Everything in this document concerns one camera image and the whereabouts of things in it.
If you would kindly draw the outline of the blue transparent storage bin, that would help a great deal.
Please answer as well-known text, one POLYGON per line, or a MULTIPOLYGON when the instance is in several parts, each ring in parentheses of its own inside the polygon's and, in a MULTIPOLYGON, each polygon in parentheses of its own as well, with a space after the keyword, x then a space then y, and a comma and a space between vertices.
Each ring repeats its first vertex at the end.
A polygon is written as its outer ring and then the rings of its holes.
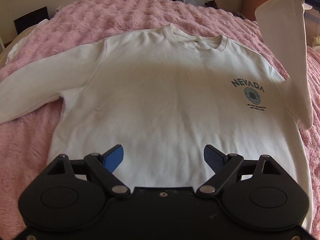
POLYGON ((312 46, 314 37, 319 36, 319 11, 315 7, 308 8, 304 12, 304 21, 306 29, 306 42, 312 46))

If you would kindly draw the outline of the terracotta storage box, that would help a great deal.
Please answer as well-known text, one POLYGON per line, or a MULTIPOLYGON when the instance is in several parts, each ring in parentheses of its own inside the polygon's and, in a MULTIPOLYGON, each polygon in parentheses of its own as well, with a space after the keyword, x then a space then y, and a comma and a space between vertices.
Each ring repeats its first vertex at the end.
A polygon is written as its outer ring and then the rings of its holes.
POLYGON ((268 0, 244 0, 241 14, 250 21, 255 21, 255 11, 268 0))

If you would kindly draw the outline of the white bedding at left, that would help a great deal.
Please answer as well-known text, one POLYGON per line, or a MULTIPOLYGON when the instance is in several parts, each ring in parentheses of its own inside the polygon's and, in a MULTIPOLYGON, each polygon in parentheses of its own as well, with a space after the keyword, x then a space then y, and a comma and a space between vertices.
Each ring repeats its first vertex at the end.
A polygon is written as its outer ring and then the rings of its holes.
POLYGON ((22 31, 1 53, 1 68, 3 68, 9 61, 11 61, 18 53, 18 51, 26 44, 27 37, 39 29, 41 25, 47 24, 49 20, 45 19, 36 25, 33 25, 22 31))

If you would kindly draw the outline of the black box by wall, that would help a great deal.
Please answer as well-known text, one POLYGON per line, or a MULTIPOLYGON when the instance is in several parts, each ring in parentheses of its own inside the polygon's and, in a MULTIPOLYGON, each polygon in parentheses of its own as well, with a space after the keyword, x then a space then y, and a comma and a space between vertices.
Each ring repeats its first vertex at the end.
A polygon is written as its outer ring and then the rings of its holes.
POLYGON ((34 10, 14 20, 14 25, 17 34, 20 34, 25 29, 40 23, 42 20, 49 19, 47 7, 34 10))

